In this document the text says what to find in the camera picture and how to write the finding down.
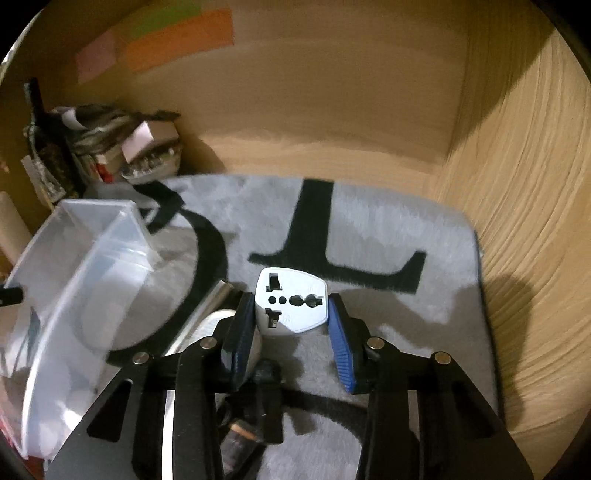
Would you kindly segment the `white bowl of trinkets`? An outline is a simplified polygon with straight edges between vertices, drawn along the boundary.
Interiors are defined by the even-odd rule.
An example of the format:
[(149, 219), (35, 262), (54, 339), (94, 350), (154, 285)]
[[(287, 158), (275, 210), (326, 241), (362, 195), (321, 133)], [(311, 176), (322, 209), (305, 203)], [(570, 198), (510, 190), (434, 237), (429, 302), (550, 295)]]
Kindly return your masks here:
[(121, 177), (131, 185), (164, 180), (177, 175), (181, 163), (182, 147), (170, 146), (154, 150), (121, 168)]

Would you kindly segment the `clear plastic storage bin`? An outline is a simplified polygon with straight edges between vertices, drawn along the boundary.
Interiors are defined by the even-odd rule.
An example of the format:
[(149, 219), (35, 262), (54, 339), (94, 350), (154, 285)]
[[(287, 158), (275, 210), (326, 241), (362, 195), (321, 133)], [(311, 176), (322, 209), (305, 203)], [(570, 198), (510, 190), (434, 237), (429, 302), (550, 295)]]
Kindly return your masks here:
[(63, 200), (6, 283), (22, 291), (1, 341), (1, 425), (53, 459), (108, 383), (106, 358), (158, 255), (130, 200)]

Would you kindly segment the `green sticky note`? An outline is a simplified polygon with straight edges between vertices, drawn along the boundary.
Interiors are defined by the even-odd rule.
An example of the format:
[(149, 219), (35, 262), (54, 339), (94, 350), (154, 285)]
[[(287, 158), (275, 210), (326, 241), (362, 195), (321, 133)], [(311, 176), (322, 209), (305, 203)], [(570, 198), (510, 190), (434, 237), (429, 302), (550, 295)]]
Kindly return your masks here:
[(142, 7), (130, 21), (129, 35), (137, 40), (150, 33), (198, 16), (201, 5), (195, 0), (155, 1)]

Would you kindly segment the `silver metal tube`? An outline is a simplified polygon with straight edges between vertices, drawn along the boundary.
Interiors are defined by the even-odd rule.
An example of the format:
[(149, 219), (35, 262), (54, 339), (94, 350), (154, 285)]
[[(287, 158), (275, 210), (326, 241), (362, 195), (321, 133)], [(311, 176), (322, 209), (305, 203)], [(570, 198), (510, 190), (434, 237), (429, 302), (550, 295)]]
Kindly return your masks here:
[(235, 285), (218, 281), (198, 303), (164, 350), (163, 356), (178, 354), (201, 338), (211, 336), (219, 321), (235, 314), (240, 296), (242, 291), (236, 289)]

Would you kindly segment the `small white cardboard box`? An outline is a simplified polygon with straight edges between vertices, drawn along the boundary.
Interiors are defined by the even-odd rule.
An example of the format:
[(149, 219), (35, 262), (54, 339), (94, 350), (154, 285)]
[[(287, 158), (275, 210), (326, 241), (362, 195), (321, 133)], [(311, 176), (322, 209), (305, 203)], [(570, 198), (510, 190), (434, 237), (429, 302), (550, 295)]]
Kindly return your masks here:
[(122, 142), (121, 151), (126, 162), (131, 163), (153, 148), (174, 142), (178, 138), (179, 135), (173, 122), (143, 121)]

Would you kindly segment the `grey rug with black letters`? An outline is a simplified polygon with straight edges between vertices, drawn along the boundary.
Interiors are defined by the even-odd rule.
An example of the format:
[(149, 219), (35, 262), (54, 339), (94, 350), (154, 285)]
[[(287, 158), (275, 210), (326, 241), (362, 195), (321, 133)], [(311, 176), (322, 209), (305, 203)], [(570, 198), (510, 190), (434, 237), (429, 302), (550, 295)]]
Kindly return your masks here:
[(503, 412), (480, 248), (462, 213), (390, 190), (256, 176), (101, 184), (87, 195), (135, 202), (164, 261), (110, 365), (160, 354), (217, 281), (252, 289), (263, 268), (287, 267), (324, 279), (349, 314), (401, 350), (449, 352)]

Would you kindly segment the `orange sticky note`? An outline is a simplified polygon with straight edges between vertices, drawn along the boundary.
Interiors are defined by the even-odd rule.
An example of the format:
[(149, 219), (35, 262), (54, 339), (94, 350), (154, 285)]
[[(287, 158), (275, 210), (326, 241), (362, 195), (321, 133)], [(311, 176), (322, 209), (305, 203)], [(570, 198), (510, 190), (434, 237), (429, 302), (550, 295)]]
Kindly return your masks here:
[(132, 72), (143, 72), (176, 59), (231, 46), (231, 9), (206, 11), (132, 40), (124, 60)]

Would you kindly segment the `dark wine bottle elephant label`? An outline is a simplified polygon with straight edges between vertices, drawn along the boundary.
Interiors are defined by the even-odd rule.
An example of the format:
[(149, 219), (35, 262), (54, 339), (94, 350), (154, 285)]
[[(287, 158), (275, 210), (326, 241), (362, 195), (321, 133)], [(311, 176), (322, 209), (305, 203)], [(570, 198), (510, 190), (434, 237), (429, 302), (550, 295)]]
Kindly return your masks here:
[(27, 141), (32, 163), (52, 205), (83, 195), (86, 185), (69, 150), (62, 122), (45, 110), (39, 82), (30, 78), (23, 86), (30, 111)]

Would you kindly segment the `stack of papers and books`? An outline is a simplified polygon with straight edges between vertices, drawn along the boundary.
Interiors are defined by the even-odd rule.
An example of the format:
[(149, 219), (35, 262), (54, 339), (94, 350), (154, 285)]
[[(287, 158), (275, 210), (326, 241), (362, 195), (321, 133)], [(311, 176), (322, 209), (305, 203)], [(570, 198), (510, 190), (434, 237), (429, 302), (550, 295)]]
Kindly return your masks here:
[[(170, 121), (175, 125), (179, 118), (178, 113), (167, 110), (144, 114), (97, 104), (60, 106), (54, 108), (51, 114), (61, 120), (67, 144), (86, 179), (103, 183), (125, 181), (120, 171), (130, 163), (123, 157), (121, 144), (138, 125), (149, 120)], [(175, 145), (183, 149), (180, 137), (174, 142), (153, 148), (139, 158), (154, 150)]]

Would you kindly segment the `pink sticky note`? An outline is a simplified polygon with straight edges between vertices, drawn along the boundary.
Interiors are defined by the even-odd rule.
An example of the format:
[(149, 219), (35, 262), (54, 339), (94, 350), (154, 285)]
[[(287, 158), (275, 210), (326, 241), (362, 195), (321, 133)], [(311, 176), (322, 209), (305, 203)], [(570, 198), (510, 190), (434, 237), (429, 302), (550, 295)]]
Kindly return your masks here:
[(117, 62), (116, 42), (111, 32), (97, 37), (75, 57), (78, 83), (88, 82), (104, 73)]

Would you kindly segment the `white travel plug adapter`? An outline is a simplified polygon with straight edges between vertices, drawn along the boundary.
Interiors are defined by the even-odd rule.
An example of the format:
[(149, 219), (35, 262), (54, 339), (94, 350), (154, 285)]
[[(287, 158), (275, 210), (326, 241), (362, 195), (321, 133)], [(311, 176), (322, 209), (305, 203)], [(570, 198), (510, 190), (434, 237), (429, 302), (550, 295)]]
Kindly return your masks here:
[(328, 285), (320, 277), (290, 268), (267, 267), (254, 291), (256, 321), (266, 337), (297, 335), (327, 322)]

